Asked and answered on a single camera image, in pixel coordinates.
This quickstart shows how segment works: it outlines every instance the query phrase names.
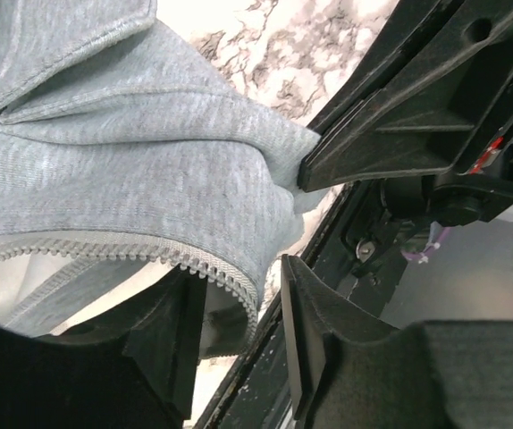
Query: purple wire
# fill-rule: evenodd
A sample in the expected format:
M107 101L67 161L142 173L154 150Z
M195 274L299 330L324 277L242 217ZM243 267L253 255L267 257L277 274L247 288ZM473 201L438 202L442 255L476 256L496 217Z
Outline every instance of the purple wire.
M432 246L428 246L426 250L424 250L421 253L409 253L401 251L401 254L403 257L405 257L408 261L419 261L420 259L424 257L429 257L435 250L437 250L437 247L435 247L433 244L442 244L443 241L447 238L447 236L450 234L451 228L443 228L443 231L439 234L439 237L437 240L432 243Z

